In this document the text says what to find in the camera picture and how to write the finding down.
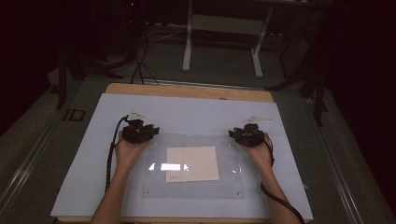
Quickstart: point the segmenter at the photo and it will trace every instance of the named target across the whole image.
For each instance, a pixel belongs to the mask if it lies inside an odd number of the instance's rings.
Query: paper sheet
[[[179,167],[166,171],[166,182],[219,180],[214,147],[169,147],[166,161]]]

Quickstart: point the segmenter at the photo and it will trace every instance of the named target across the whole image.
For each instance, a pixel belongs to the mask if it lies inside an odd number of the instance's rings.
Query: wooden tabletop
[[[186,97],[201,99],[222,99],[235,101],[253,101],[272,103],[272,95],[268,91],[244,91],[220,88],[182,87],[182,86],[154,86],[112,83],[108,85],[106,93]]]

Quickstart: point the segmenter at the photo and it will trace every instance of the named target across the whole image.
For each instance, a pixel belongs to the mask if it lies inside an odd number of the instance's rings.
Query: clear acrylic sheet
[[[244,199],[239,148],[227,135],[160,133],[151,140],[145,164],[141,196],[175,199]],[[166,182],[166,170],[185,164],[169,164],[169,147],[214,147],[218,180]]]

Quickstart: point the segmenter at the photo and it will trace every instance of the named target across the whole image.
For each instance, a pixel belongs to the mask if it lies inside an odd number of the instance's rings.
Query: hand
[[[122,139],[122,132],[119,132],[119,143],[116,145],[117,170],[116,172],[129,173],[137,162],[143,149],[149,141],[139,144],[132,144]]]
[[[268,146],[272,146],[272,143],[266,134],[264,136],[264,141],[268,144]],[[256,169],[262,174],[263,171],[271,171],[272,170],[272,158],[270,150],[267,145],[261,143],[257,147],[245,147],[242,145],[241,148],[247,151],[250,156],[250,159],[253,161],[253,164],[256,166]]]

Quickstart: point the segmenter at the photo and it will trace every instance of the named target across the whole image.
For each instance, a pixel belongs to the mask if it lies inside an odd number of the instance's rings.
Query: black wire
[[[271,144],[271,146],[267,143],[267,141],[265,141],[265,136],[267,136],[268,137],[268,140],[270,140],[270,144]],[[272,143],[272,140],[271,140],[271,138],[270,138],[270,136],[268,135],[268,134],[264,134],[264,144],[268,147],[268,149],[270,150],[270,155],[271,155],[271,166],[273,166],[274,165],[274,161],[275,161],[275,159],[274,159],[274,144]]]
[[[134,76],[136,76],[136,72],[137,71],[139,71],[139,75],[140,75],[140,78],[141,78],[141,80],[142,80],[142,84],[144,85],[145,84],[145,81],[143,80],[143,77],[142,77],[142,71],[141,71],[141,68],[140,68],[140,65],[142,64],[142,62],[145,60],[145,58],[146,58],[146,47],[145,46],[143,46],[141,43],[137,43],[139,46],[141,46],[142,48],[143,48],[143,57],[142,57],[142,59],[140,60],[140,62],[137,60],[137,54],[136,54],[136,60],[138,61],[138,63],[137,63],[137,67],[136,67],[136,69],[134,70],[134,74],[132,75],[132,78],[131,78],[131,84],[134,84]]]
[[[52,224],[56,224],[58,222],[58,218],[56,217],[55,219],[53,219]]]
[[[142,64],[143,64],[143,66],[146,68],[146,71],[148,71],[149,77],[151,77],[152,79],[154,79],[154,81],[157,83],[157,85],[160,85],[160,83],[158,83],[157,78],[155,78],[155,77],[158,75],[157,70],[148,67],[144,62],[142,62]],[[152,75],[151,72],[149,71],[149,69],[151,69],[151,70],[155,73],[155,75]]]
[[[113,151],[114,151],[114,148],[121,142],[121,141],[119,141],[117,144],[115,144],[116,138],[117,138],[117,133],[119,131],[119,127],[120,127],[122,121],[126,120],[127,118],[128,118],[128,116],[125,116],[122,119],[120,119],[119,123],[117,124],[116,131],[114,132],[113,141],[110,144],[110,150],[108,151],[108,157],[107,157],[106,189],[105,189],[105,191],[107,190],[108,186],[110,185],[111,161],[113,159]]]
[[[294,215],[297,216],[297,218],[299,219],[300,223],[304,224],[304,219],[301,216],[301,214],[297,211],[297,209],[295,209],[293,206],[291,206],[290,203],[283,201],[282,199],[276,197],[274,194],[268,192],[268,190],[264,187],[264,185],[262,183],[260,183],[260,188],[262,189],[262,192],[267,195],[269,198],[271,198],[272,200],[282,204],[283,206],[285,206],[286,208],[288,208],[292,213],[294,213]]]

